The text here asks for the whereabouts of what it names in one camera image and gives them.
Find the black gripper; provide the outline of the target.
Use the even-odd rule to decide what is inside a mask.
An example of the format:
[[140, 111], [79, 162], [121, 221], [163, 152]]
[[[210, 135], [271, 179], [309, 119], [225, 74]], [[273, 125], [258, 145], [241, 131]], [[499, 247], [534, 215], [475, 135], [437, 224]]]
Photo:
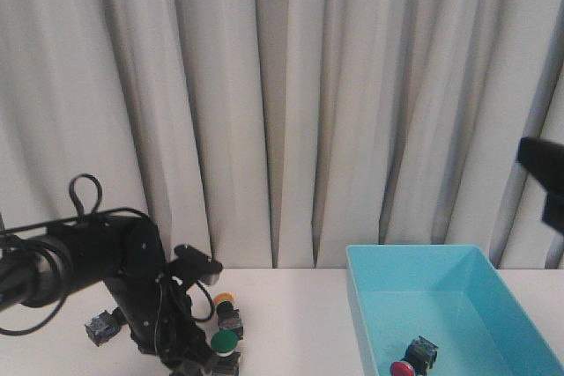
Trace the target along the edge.
[[156, 319], [156, 353], [171, 375], [211, 375], [218, 356], [191, 312], [191, 299], [178, 299], [160, 288]]
[[542, 221], [563, 234], [563, 145], [541, 138], [523, 137], [517, 162], [543, 187]]

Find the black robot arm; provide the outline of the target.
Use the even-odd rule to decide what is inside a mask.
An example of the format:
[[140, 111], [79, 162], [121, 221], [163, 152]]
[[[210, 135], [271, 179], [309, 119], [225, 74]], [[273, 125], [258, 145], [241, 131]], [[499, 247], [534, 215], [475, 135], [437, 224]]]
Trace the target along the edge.
[[1, 307], [62, 307], [98, 282], [117, 304], [143, 354], [173, 375], [209, 375], [219, 357], [193, 316], [189, 288], [217, 282], [223, 266], [190, 245], [168, 261], [156, 224], [132, 209], [107, 210], [41, 224], [23, 240], [21, 228], [1, 233]]

